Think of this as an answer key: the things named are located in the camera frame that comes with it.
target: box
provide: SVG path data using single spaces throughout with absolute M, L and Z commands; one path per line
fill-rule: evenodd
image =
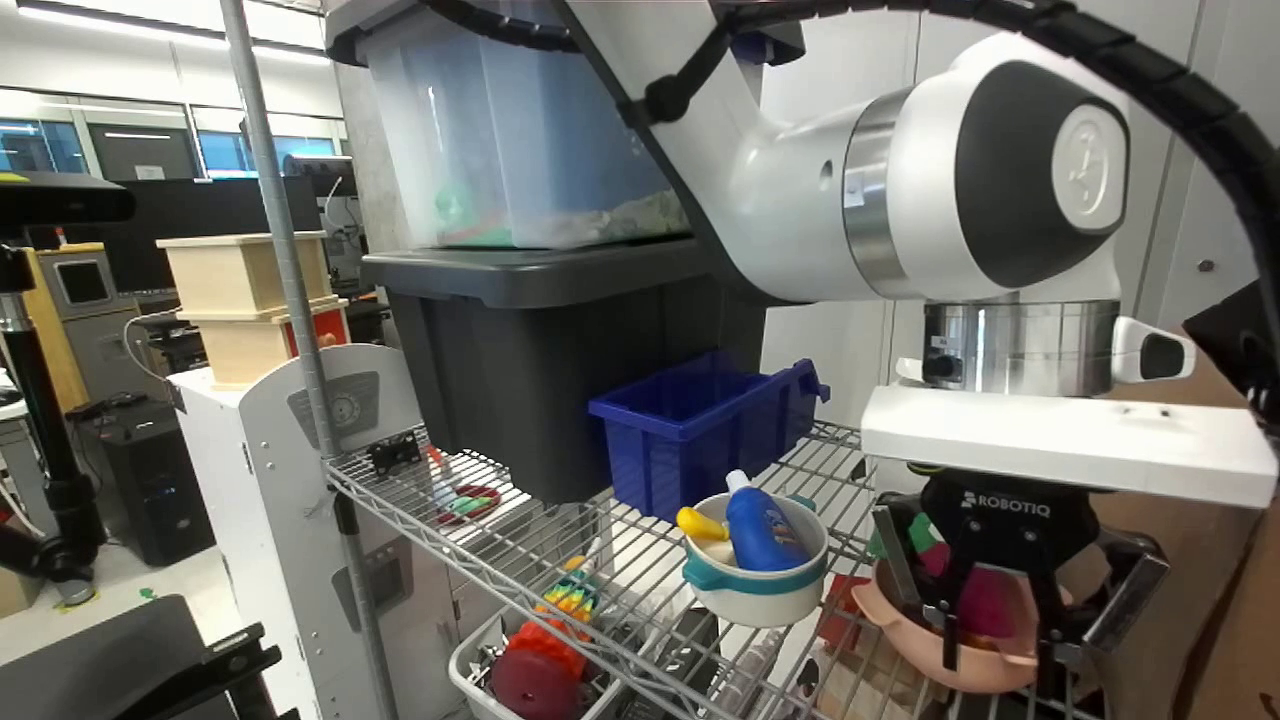
M 31 609 L 37 596 L 39 596 L 37 579 L 0 567 L 0 616 Z
M 203 356 L 219 389 L 255 383 L 298 356 L 288 313 L 263 313 L 255 322 L 190 322 L 199 330 Z M 314 304 L 314 330 L 321 348 L 354 345 L 347 317 L 337 302 Z
M 307 302 L 334 297 L 321 238 L 326 231 L 298 231 Z M 286 313 L 269 231 L 161 240 L 161 248 L 190 322 L 255 322 L 263 313 Z
M 645 516 L 671 520 L 685 503 L 724 492 L 782 460 L 809 430 L 828 389 L 813 362 L 775 378 L 738 373 L 717 356 L 663 369 L 642 383 L 598 397 L 613 492 Z
M 404 252 L 366 259 L 439 450 L 476 450 L 546 503 L 609 487 L 587 402 L 724 352 L 762 366 L 763 297 L 701 240 L 592 252 Z
M 427 7 L 366 28 L 411 248 L 581 248 L 689 231 L 650 147 L 621 120 L 587 55 L 483 40 Z M 505 18 L 554 20 L 540 0 Z

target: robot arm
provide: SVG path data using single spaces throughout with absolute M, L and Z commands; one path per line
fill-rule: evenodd
M 1197 74 L 1074 5 L 786 0 L 728 5 L 734 11 L 721 18 L 707 0 L 560 0 L 560 7 L 581 53 L 598 60 L 615 96 L 634 99 L 634 126 L 703 210 L 738 267 L 773 297 L 1010 302 L 1011 294 L 1038 297 L 1038 279 L 1059 286 L 1044 302 L 1117 297 L 1110 255 L 1090 255 L 1090 248 L 1104 244 L 1124 216 L 1130 132 L 1117 130 L 1120 99 L 1114 92 L 1120 88 L 1179 132 L 1233 193 L 1263 277 L 1273 338 L 1280 330 L 1280 277 L 1273 272 L 1280 255 L 1280 158 Z M 728 60 L 728 38 L 860 7 L 980 20 L 1055 55 L 997 40 L 912 88 L 902 108 L 882 99 L 809 130 L 768 130 L 748 86 L 752 74 Z M 1018 86 L 1070 88 L 1070 96 L 1055 96 L 1054 108 L 1018 108 L 1018 96 L 1006 96 L 1001 113 L 1044 116 L 1038 130 L 992 116 L 1010 137 L 990 130 L 990 140 L 1006 140 L 990 158 L 992 147 L 974 120 L 992 108 L 992 92 L 1018 92 Z
M 717 28 L 703 5 L 573 7 L 628 96 L 671 74 L 697 20 Z M 645 44 L 645 20 L 685 32 Z M 912 92 L 775 130 L 724 60 L 685 116 L 650 130 L 738 267 L 782 302 L 1006 302 L 1097 255 L 1124 216 L 1130 130 L 1093 88 L 997 38 Z M 1120 297 L 1114 267 L 1097 277 L 1093 297 Z

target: ceiling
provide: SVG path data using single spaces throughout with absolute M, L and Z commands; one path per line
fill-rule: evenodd
M 30 0 L 46 11 L 110 11 L 116 20 L 153 20 L 168 28 L 223 32 L 219 0 Z M 255 40 L 288 49 L 326 49 L 326 0 L 249 0 L 245 18 Z

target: shelf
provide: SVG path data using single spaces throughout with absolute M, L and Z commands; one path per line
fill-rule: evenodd
M 454 472 L 457 486 L 481 486 L 501 492 L 505 509 L 476 524 L 457 524 L 454 516 L 436 513 L 425 468 L 378 476 L 360 456 L 339 460 L 334 468 L 334 486 L 346 496 L 354 496 L 366 513 L 380 516 L 384 524 L 391 524 L 425 553 L 439 557 L 446 564 L 454 564 L 516 614 L 534 614 L 540 605 L 540 596 L 560 575 L 564 559 L 587 557 L 587 567 L 602 584 L 598 616 L 625 620 L 634 634 L 652 634 L 645 645 L 650 654 L 635 656 L 628 654 L 628 638 L 606 638 L 598 628 L 584 628 L 584 638 L 564 640 L 592 656 L 609 676 L 621 676 L 628 689 L 635 689 L 671 718 L 728 718 L 707 706 L 703 689 L 692 689 L 685 676 L 671 676 L 657 663 L 659 650 L 680 645 L 697 656 L 697 663 L 713 663 L 721 676 L 734 676 L 745 689 L 762 689 L 752 718 L 768 720 L 1090 720 L 1090 711 L 1074 706 L 1074 684 L 1054 701 L 1038 696 L 1038 689 L 1024 696 L 953 696 L 944 689 L 934 689 L 882 640 L 871 623 L 838 605 L 789 628 L 782 661 L 768 676 L 748 676 L 742 656 L 745 650 L 763 640 L 763 634 L 721 620 L 717 650 L 701 650 L 675 634 L 680 614 L 692 609 L 697 596 L 680 579 L 685 549 L 671 524 L 615 503 L 613 492 L 587 503 L 540 509 L 519 487 L 511 487 L 511 476 L 501 463 L 476 452 L 459 452 L 454 460 Z M 876 472 L 868 472 L 868 463 L 860 460 L 851 430 L 818 425 L 813 436 L 805 436 L 782 463 L 773 463 L 758 479 L 768 492 L 805 502 L 825 516 L 832 538 L 832 575 L 868 575 L 868 538 L 876 502 L 871 476 Z M 840 656 L 844 663 L 832 663 L 825 689 L 818 689 L 818 701 L 809 701 L 791 689 L 809 656 L 818 654 L 821 616 L 838 620 L 840 634 L 828 645 L 828 656 Z

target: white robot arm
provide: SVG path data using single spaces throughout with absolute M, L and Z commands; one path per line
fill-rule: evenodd
M 707 5 L 573 7 L 628 96 L 717 28 Z M 997 38 L 921 88 L 775 130 L 724 60 L 652 137 L 738 267 L 782 302 L 1006 302 L 1097 255 L 1124 216 L 1130 130 L 1097 88 Z M 1120 294 L 1110 267 L 1093 286 L 1090 302 Z

